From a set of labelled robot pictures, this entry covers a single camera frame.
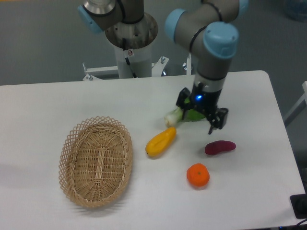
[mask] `wicker basket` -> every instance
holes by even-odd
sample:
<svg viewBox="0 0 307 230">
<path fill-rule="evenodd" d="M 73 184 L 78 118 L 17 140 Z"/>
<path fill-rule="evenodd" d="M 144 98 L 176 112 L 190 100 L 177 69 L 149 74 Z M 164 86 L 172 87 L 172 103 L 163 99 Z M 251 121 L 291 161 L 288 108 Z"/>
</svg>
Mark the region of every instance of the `wicker basket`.
<svg viewBox="0 0 307 230">
<path fill-rule="evenodd" d="M 91 118 L 67 136 L 59 183 L 74 203 L 100 207 L 124 191 L 131 168 L 132 143 L 127 129 L 110 117 Z"/>
</svg>

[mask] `toy fruit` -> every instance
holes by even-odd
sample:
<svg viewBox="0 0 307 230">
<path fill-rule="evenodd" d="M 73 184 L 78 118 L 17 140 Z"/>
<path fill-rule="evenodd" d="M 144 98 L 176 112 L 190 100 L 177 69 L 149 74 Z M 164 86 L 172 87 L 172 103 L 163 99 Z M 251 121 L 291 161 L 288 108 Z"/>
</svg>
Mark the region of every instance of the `toy fruit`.
<svg viewBox="0 0 307 230">
<path fill-rule="evenodd" d="M 187 170 L 187 179 L 193 186 L 203 187 L 209 182 L 210 175 L 206 166 L 197 163 Z"/>
<path fill-rule="evenodd" d="M 164 152 L 175 139 L 176 133 L 176 128 L 170 127 L 152 138 L 147 143 L 145 148 L 148 156 L 155 157 L 160 153 Z"/>
<path fill-rule="evenodd" d="M 190 100 L 187 98 L 184 103 L 189 103 Z M 164 122 L 167 127 L 175 126 L 178 122 L 182 121 L 182 109 L 180 107 L 177 107 L 177 109 L 167 113 L 164 117 Z M 190 109 L 186 112 L 185 118 L 183 121 L 200 121 L 202 119 L 206 118 L 205 115 L 197 112 L 194 109 Z"/>
<path fill-rule="evenodd" d="M 228 140 L 218 140 L 212 142 L 205 147 L 207 155 L 216 155 L 221 152 L 232 151 L 236 148 L 236 144 Z"/>
</svg>

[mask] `yellow papaya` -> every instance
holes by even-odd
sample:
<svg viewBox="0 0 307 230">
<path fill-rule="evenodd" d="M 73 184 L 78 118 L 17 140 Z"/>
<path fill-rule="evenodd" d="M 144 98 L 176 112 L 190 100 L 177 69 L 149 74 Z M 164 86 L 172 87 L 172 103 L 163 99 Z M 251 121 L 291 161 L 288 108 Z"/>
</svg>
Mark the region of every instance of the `yellow papaya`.
<svg viewBox="0 0 307 230">
<path fill-rule="evenodd" d="M 176 128 L 170 127 L 167 130 L 159 133 L 153 137 L 146 145 L 146 152 L 148 156 L 155 157 L 164 152 L 173 142 L 176 136 Z"/>
</svg>

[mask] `blue led light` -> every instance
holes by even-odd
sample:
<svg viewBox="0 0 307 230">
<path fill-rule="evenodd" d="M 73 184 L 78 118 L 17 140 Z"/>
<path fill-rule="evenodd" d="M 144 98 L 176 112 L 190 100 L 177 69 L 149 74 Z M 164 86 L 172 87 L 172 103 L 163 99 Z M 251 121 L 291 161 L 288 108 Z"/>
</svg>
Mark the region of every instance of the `blue led light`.
<svg viewBox="0 0 307 230">
<path fill-rule="evenodd" d="M 202 99 L 202 95 L 197 95 L 196 97 L 195 97 L 195 100 L 196 101 L 200 101 Z"/>
</svg>

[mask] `light blue joint cap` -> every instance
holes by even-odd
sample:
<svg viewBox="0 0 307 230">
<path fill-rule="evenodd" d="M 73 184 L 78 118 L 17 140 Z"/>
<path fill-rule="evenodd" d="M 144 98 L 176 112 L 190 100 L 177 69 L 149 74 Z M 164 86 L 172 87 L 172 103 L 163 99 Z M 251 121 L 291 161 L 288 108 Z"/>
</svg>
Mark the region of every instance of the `light blue joint cap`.
<svg viewBox="0 0 307 230">
<path fill-rule="evenodd" d="M 185 10 L 183 9 L 176 9 L 168 15 L 165 21 L 165 33 L 173 42 L 175 42 L 175 31 L 177 22 L 179 21 L 179 18 L 184 12 Z"/>
<path fill-rule="evenodd" d="M 248 10 L 248 3 L 249 3 L 249 0 L 239 0 L 238 17 L 240 17 L 242 14 L 244 14 Z"/>
<path fill-rule="evenodd" d="M 79 15 L 82 21 L 94 34 L 103 32 L 103 30 L 97 25 L 97 23 L 91 18 L 91 16 L 85 11 L 83 6 L 78 6 L 78 12 L 79 12 Z"/>
<path fill-rule="evenodd" d="M 220 59 L 229 59 L 236 54 L 239 32 L 231 24 L 214 22 L 207 26 L 203 33 L 206 49 Z"/>
</svg>

